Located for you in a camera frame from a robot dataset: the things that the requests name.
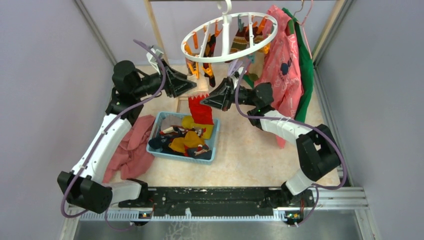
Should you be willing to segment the red santa sock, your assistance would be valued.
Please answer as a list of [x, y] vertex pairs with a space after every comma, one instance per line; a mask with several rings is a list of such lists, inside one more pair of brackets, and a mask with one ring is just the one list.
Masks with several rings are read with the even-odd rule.
[[196, 124], [213, 125], [212, 108], [201, 104], [201, 101], [208, 97], [208, 93], [200, 93], [188, 97], [188, 106], [191, 116]]

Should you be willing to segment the mustard yellow ribbed sock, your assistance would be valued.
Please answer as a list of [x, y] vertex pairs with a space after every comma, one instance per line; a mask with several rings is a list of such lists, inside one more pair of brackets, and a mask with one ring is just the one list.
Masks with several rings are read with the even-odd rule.
[[205, 140], [196, 131], [190, 130], [184, 137], [174, 138], [168, 146], [175, 152], [185, 154], [187, 149], [197, 148], [199, 145], [205, 145]]

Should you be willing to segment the navy blue patterned sock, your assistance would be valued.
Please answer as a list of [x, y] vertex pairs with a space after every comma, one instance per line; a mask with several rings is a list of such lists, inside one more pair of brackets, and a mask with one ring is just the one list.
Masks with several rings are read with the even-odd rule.
[[160, 150], [161, 153], [171, 154], [174, 152], [169, 145], [173, 142], [173, 137], [159, 135], [148, 141], [149, 146], [154, 150]]

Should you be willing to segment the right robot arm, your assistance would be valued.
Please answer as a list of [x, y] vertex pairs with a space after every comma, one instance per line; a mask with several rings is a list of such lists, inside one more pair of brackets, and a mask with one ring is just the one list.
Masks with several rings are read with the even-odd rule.
[[235, 86], [225, 78], [217, 89], [200, 103], [204, 106], [227, 111], [232, 104], [253, 106], [244, 116], [252, 126], [272, 133], [297, 149], [300, 169], [282, 184], [281, 199], [287, 206], [295, 206], [301, 193], [342, 163], [340, 150], [329, 128], [321, 124], [313, 127], [290, 119], [274, 109], [272, 85], [260, 83], [253, 89]]

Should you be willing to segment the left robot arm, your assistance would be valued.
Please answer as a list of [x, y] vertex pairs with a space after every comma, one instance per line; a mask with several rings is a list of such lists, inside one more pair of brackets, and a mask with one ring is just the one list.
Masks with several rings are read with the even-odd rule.
[[57, 177], [63, 193], [60, 210], [64, 217], [71, 217], [66, 212], [66, 204], [101, 214], [111, 205], [125, 201], [138, 207], [149, 203], [150, 193], [145, 190], [145, 182], [129, 179], [108, 184], [103, 179], [120, 142], [135, 125], [146, 102], [162, 91], [168, 97], [177, 98], [197, 87], [193, 79], [163, 59], [153, 61], [152, 66], [155, 73], [146, 74], [130, 60], [114, 65], [112, 99], [96, 136], [72, 170], [62, 171]]

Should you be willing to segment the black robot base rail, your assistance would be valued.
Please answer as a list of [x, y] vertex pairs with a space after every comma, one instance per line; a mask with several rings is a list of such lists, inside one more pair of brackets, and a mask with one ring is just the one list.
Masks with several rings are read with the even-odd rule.
[[243, 219], [272, 217], [282, 208], [289, 219], [301, 219], [316, 204], [310, 189], [293, 195], [286, 187], [166, 187], [141, 183], [136, 199], [123, 200], [120, 208], [151, 208], [155, 217]]

